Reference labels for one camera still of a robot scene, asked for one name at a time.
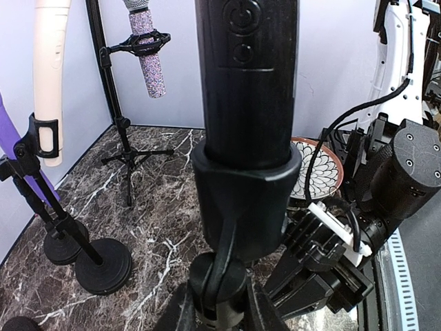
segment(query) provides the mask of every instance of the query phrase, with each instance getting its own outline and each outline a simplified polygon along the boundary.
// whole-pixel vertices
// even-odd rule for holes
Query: sparkly microphone
[[[149,0],[123,0],[129,10],[130,25],[135,36],[152,32],[152,13],[148,8]],[[153,42],[151,39],[143,39],[139,43],[146,44]],[[165,94],[163,71],[159,55],[153,54],[146,57],[139,57],[141,68],[144,74],[147,91],[151,98],[160,98]]]

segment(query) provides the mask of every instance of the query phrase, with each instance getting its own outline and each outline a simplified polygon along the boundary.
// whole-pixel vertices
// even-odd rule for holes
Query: dark marble surface
[[[45,231],[36,219],[0,270],[0,326],[24,315],[47,331],[151,330],[190,263],[209,248],[203,240],[189,154],[200,130],[130,128],[138,149],[176,148],[174,156],[153,156],[132,175],[134,206],[125,205],[125,168],[101,165],[121,147],[111,129],[66,177],[58,192],[72,216],[86,224],[91,239],[115,238],[132,252],[134,272],[122,290],[97,297],[83,290],[73,266],[56,267],[44,256]],[[257,268],[264,279],[279,255]],[[321,310],[288,321],[292,330],[357,330],[348,314]]]

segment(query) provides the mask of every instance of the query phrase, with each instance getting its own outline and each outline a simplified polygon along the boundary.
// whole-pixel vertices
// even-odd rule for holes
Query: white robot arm
[[[358,128],[367,132],[371,122],[377,119],[380,113],[386,114],[388,122],[397,126],[403,119],[422,124],[424,49],[429,24],[429,15],[413,4],[409,7],[408,0],[377,0],[374,30],[380,35],[378,63],[369,100],[388,95],[401,85],[405,78],[409,78],[411,83],[400,96],[367,108],[360,115]],[[408,73],[411,53],[413,68],[411,73]]]

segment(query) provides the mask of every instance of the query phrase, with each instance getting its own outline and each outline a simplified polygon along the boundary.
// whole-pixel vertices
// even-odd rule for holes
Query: stand clamp
[[[152,39],[149,43],[139,43],[142,40]],[[169,33],[161,33],[153,30],[150,33],[141,34],[139,36],[131,35],[126,41],[110,47],[100,49],[100,66],[108,68],[112,66],[110,55],[116,52],[129,52],[135,57],[147,57],[156,54],[166,43],[172,40]]]

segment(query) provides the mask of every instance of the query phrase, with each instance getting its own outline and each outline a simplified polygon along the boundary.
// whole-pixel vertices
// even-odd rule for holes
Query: purple object
[[[16,159],[14,154],[14,145],[20,139],[21,137],[17,132],[17,129],[14,127],[11,118],[8,116],[8,113],[6,112],[6,109],[3,105],[3,99],[1,98],[1,94],[0,94],[0,147],[5,152],[6,156],[11,160]],[[55,192],[54,186],[50,183],[49,179],[44,175],[42,171],[41,174],[43,175],[46,183],[48,183],[50,189],[54,193],[57,200],[59,200],[60,197]],[[30,185],[30,187],[34,190],[34,192],[38,194],[40,199],[48,203],[47,199],[45,198],[44,194],[38,187],[35,180],[30,176],[26,176],[25,179]]]
[[[150,10],[130,13],[129,19],[132,32],[135,36],[153,31],[152,13]],[[144,44],[151,42],[153,42],[153,38],[141,40],[139,43]],[[139,62],[141,63],[145,84],[150,97],[162,97],[165,94],[165,84],[159,55],[156,53],[147,57],[139,57]]]

